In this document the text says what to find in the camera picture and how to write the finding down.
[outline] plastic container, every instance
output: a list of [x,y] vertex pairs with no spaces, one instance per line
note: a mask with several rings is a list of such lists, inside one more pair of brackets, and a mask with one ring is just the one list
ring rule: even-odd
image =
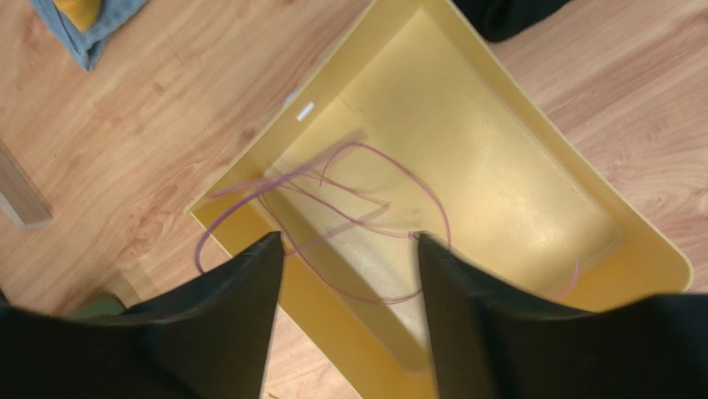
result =
[[[531,292],[601,311],[680,292],[691,266],[535,107],[447,0],[378,0],[311,80],[211,190],[288,170],[352,131],[415,172],[442,201],[452,244]],[[390,224],[445,237],[435,206],[401,174],[363,151],[329,172],[392,201]],[[367,205],[335,190],[307,190],[351,214]],[[243,193],[189,209],[209,225]],[[312,201],[275,192],[268,202],[299,242],[340,224]],[[273,221],[258,203],[214,233],[237,254]],[[306,252],[340,288],[395,297],[418,287],[414,244],[359,229]],[[422,299],[389,308],[357,303],[288,258],[280,305],[364,398],[434,398]]]

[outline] small white label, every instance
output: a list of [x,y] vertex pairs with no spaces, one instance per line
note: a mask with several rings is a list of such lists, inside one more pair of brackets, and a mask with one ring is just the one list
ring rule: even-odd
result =
[[310,101],[308,104],[300,111],[297,116],[295,116],[295,119],[297,119],[298,122],[302,122],[307,118],[308,115],[310,115],[310,112],[315,108],[315,103]]

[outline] yellow plastic tray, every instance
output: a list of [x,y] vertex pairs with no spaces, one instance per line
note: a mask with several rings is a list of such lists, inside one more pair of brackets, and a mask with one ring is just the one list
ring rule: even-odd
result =
[[[452,244],[510,282],[600,311],[691,281],[686,257],[642,218],[531,103],[447,0],[378,0],[210,191],[287,171],[352,131],[420,176],[450,217]],[[385,196],[380,222],[445,237],[436,207],[391,167],[353,151],[337,181]],[[370,205],[316,182],[306,190],[361,215]],[[199,199],[209,225],[244,193]],[[343,222],[280,190],[268,202],[298,241]],[[215,231],[237,254],[274,224],[257,203]],[[414,244],[352,229],[306,252],[340,288],[390,298],[418,287]],[[389,308],[342,298],[288,258],[280,305],[364,398],[434,398],[421,299]]]

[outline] green object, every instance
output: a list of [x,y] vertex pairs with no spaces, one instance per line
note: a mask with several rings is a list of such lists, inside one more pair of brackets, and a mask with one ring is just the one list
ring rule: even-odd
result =
[[100,297],[72,314],[64,317],[66,320],[81,320],[97,316],[117,316],[125,311],[123,304],[115,297]]

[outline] blue cloth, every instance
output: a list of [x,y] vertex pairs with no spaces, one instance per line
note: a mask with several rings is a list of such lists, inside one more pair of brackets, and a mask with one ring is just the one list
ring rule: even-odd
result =
[[93,70],[106,49],[111,34],[147,2],[147,0],[103,0],[101,13],[86,32],[79,32],[52,0],[30,0],[44,23],[87,71]]

